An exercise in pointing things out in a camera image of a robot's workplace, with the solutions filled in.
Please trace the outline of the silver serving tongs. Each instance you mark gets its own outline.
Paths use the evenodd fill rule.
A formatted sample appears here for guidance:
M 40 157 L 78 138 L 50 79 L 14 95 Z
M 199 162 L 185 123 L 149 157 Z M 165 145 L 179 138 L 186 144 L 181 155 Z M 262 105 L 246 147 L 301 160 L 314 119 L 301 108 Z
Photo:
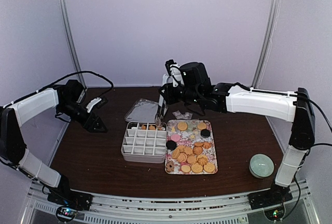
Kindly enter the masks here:
M 162 95 L 160 95 L 159 102 L 158 102 L 158 108 L 157 108 L 157 112 L 155 115 L 155 125 L 158 128 L 161 127 L 162 120 L 164 119 L 165 113 L 167 111 L 166 107 L 167 107 L 167 105 L 166 105 L 165 99 Z

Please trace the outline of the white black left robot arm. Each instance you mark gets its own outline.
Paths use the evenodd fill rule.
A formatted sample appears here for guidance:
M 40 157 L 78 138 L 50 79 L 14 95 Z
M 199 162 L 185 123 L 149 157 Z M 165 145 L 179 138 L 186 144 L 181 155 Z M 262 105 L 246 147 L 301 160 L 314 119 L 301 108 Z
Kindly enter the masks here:
M 7 103 L 37 89 L 55 79 L 55 75 L 42 79 L 33 78 L 34 73 L 20 74 L 18 70 L 1 70 L 1 103 Z M 24 141 L 30 151 L 45 163 L 52 160 L 57 151 L 61 129 L 66 124 L 54 118 L 50 109 L 28 121 L 21 129 Z M 14 208 L 22 204 L 31 181 L 20 172 L 1 164 L 1 208 Z

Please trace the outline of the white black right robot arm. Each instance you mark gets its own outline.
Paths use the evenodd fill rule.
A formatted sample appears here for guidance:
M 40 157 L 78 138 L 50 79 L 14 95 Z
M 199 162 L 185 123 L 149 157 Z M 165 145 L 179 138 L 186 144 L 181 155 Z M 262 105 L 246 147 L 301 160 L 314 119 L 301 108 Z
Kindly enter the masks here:
M 318 104 L 309 98 L 304 88 L 298 88 L 295 92 L 280 92 L 247 88 L 239 83 L 218 83 L 200 91 L 199 86 L 173 86 L 172 83 L 166 83 L 159 88 L 159 95 L 156 124 L 165 116 L 164 107 L 178 102 L 196 103 L 202 111 L 248 113 L 292 123 L 288 147 L 271 187 L 248 195 L 254 207 L 267 203 L 282 203 L 289 194 L 289 186 L 306 156 L 312 147 L 317 146 L 313 109 L 318 107 Z

